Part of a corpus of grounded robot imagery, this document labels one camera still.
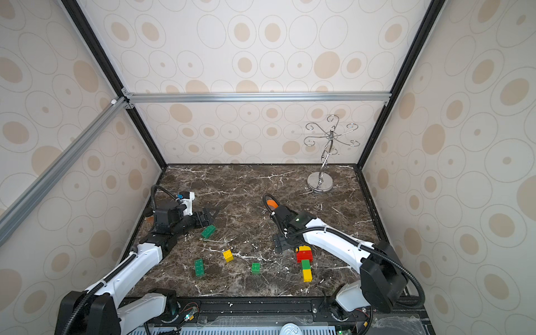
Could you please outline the yellow square lego brick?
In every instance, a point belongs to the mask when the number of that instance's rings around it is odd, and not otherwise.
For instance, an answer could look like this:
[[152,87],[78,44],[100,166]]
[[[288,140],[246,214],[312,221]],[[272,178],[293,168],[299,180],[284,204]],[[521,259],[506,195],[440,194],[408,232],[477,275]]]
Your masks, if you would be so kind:
[[304,283],[312,282],[313,277],[312,277],[312,272],[311,272],[310,269],[303,269],[302,274],[303,274],[303,282]]

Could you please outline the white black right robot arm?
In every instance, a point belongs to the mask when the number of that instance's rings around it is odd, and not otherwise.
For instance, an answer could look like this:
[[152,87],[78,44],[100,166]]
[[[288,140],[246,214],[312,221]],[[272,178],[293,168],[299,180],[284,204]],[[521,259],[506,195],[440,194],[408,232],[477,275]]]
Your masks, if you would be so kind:
[[276,224],[282,248],[303,244],[319,247],[354,269],[360,278],[339,288],[330,308],[338,318],[362,307],[392,312],[408,284],[396,266],[399,259],[392,247],[362,241],[326,224],[308,212],[296,212],[284,205],[267,206]]

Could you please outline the yellow long lego brick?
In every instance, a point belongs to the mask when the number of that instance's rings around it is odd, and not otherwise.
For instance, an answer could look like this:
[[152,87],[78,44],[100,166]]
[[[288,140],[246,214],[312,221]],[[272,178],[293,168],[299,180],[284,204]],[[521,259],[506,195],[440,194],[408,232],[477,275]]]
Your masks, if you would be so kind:
[[297,253],[310,253],[311,252],[311,248],[310,247],[307,247],[307,246],[300,246],[296,249],[296,252]]

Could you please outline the yellow rounded lego brick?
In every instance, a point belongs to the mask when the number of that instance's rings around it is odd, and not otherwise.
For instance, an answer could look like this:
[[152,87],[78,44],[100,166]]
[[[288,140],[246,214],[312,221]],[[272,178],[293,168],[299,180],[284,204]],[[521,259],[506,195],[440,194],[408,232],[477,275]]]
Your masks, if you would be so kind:
[[223,251],[223,257],[226,262],[231,262],[234,260],[234,255],[231,250]]

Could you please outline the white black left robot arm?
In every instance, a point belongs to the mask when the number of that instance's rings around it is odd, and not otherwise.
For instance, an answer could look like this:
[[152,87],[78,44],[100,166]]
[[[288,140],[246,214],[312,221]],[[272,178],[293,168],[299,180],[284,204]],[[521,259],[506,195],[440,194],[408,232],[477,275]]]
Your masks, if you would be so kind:
[[175,321],[181,311],[174,290],[157,288],[133,302],[122,302],[143,276],[172,251],[180,237],[213,225],[219,212],[218,207],[194,212],[190,198],[147,207],[143,215],[154,220],[152,229],[110,273],[61,300],[54,332],[129,334],[153,318]]

